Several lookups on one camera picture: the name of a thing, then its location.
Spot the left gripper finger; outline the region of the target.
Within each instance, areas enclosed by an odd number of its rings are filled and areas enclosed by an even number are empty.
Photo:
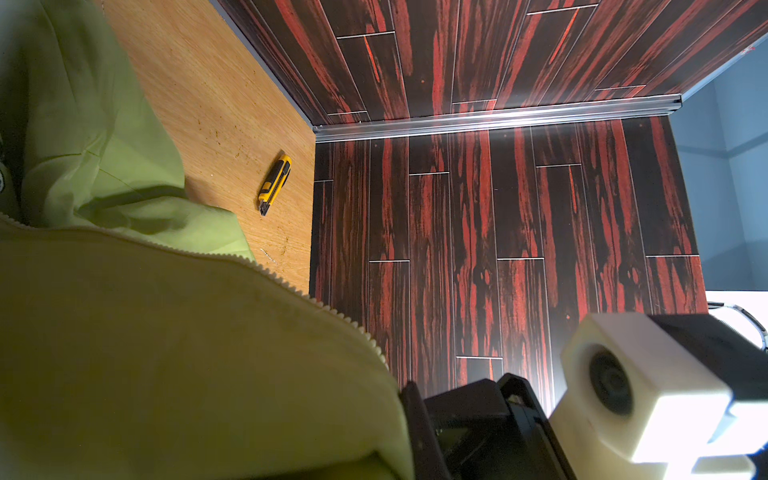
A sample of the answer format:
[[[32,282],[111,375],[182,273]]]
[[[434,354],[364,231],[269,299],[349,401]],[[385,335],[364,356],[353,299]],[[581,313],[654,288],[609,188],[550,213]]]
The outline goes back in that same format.
[[[426,404],[415,382],[409,381],[401,390],[400,401],[408,424],[415,478],[450,479],[435,428]]]

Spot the green Snoopy zip jacket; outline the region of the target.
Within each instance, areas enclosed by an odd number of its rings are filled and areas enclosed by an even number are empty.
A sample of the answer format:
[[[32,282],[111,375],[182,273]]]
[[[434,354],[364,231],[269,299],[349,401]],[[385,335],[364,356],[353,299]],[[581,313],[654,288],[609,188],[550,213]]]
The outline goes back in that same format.
[[[187,197],[90,1],[1,5],[1,475],[415,475],[380,348]]]

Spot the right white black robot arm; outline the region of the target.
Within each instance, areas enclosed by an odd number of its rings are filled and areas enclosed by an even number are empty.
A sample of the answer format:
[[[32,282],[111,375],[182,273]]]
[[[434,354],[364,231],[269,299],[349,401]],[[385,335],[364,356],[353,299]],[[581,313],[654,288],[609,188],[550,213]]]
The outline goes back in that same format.
[[[401,400],[420,479],[754,479],[767,355],[708,314],[591,314],[546,414],[505,374]]]

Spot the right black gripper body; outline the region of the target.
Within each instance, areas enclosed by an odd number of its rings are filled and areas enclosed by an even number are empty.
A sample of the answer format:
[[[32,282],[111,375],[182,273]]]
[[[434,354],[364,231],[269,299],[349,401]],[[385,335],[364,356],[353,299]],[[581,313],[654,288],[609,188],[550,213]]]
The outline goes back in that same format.
[[[530,383],[506,373],[424,399],[450,479],[574,479]]]

